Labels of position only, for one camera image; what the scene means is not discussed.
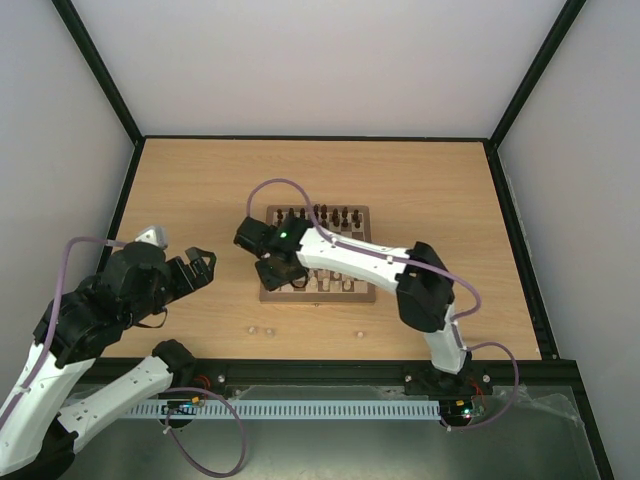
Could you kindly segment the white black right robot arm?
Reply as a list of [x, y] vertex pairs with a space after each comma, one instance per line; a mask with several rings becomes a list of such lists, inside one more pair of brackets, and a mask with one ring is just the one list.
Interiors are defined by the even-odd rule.
[[471, 379], [471, 353], [456, 325], [451, 274], [429, 245], [392, 248], [332, 232], [316, 221], [288, 217], [279, 226], [246, 217], [234, 244], [253, 254], [255, 269], [268, 291], [299, 280], [314, 270], [330, 270], [364, 280], [396, 298], [400, 320], [423, 334], [435, 381], [460, 390]]

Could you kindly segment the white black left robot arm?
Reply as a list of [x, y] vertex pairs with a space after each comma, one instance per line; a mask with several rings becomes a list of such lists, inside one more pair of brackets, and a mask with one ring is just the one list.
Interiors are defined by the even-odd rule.
[[34, 331], [25, 366], [1, 408], [1, 475], [56, 479], [98, 432], [140, 401], [186, 386], [195, 358], [178, 341], [159, 343], [130, 372], [76, 409], [63, 403], [125, 330], [213, 281], [216, 256], [191, 247], [167, 258], [162, 247], [122, 244], [103, 271], [57, 292]]

